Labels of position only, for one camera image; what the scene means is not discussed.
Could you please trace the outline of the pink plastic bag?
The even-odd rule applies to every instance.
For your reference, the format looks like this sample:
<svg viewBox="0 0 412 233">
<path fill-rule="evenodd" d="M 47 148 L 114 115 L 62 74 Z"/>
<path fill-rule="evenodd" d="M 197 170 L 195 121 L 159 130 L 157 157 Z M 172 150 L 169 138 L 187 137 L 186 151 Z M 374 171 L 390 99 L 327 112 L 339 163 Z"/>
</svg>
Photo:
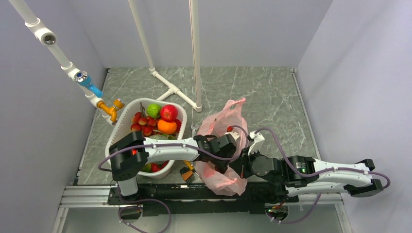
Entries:
<svg viewBox="0 0 412 233">
<path fill-rule="evenodd" d="M 247 146 L 247 122 L 241 116 L 245 102 L 245 98 L 228 100 L 221 111 L 203 120 L 197 133 L 209 136 L 210 152 L 224 158 L 207 157 L 195 163 L 201 180 L 216 195 L 241 195 L 246 190 L 247 180 L 228 166 Z"/>
</svg>

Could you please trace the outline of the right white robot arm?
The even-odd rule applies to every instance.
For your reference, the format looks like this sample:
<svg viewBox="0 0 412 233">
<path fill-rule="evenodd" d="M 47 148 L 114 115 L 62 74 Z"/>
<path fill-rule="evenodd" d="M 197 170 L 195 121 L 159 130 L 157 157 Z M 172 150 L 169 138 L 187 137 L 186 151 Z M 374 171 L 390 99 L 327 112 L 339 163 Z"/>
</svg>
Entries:
<svg viewBox="0 0 412 233">
<path fill-rule="evenodd" d="M 374 178 L 383 174 L 373 171 L 375 165 L 371 159 L 355 164 L 338 164 L 299 155 L 288 157 L 275 133 L 269 132 L 282 155 L 280 159 L 259 152 L 264 137 L 258 129 L 249 134 L 252 144 L 243 149 L 229 166 L 243 178 L 257 176 L 273 184 L 268 187 L 268 196 L 273 201 L 280 201 L 286 195 L 294 197 L 330 192 L 363 198 L 374 196 L 388 187 Z"/>
</svg>

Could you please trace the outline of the red fake fruit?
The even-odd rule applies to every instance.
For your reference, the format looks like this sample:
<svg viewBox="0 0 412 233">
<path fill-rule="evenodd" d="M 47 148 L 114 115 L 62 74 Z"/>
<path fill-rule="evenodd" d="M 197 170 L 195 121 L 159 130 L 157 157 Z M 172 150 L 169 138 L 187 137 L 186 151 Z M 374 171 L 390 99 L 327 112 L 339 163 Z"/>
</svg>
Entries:
<svg viewBox="0 0 412 233">
<path fill-rule="evenodd" d="M 178 117 L 178 110 L 174 105 L 167 104 L 161 108 L 160 117 L 163 121 L 172 122 Z"/>
</svg>

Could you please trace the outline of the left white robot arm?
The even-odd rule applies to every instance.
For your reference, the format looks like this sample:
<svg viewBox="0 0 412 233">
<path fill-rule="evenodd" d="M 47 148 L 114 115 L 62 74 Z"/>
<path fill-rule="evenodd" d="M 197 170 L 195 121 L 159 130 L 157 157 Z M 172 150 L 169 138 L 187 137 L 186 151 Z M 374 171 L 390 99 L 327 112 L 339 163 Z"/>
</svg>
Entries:
<svg viewBox="0 0 412 233">
<path fill-rule="evenodd" d="M 196 135 L 182 140 L 158 140 L 144 137 L 141 132 L 131 132 L 108 149 L 112 179 L 119 184 L 120 197 L 132 204 L 140 196 L 136 176 L 147 163 L 211 162 L 218 171 L 225 172 L 241 148 L 240 139 L 237 132 L 226 132 L 220 137 Z"/>
</svg>

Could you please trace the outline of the orange fake fruit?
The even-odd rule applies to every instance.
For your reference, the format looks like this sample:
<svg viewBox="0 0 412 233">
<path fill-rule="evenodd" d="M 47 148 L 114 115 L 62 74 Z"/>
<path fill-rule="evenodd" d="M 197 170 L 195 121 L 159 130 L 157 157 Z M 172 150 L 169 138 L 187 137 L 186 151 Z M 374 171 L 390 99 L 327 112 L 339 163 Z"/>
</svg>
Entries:
<svg viewBox="0 0 412 233">
<path fill-rule="evenodd" d="M 177 124 L 174 121 L 167 122 L 164 120 L 159 120 L 157 123 L 157 129 L 161 133 L 174 134 L 177 129 Z"/>
</svg>

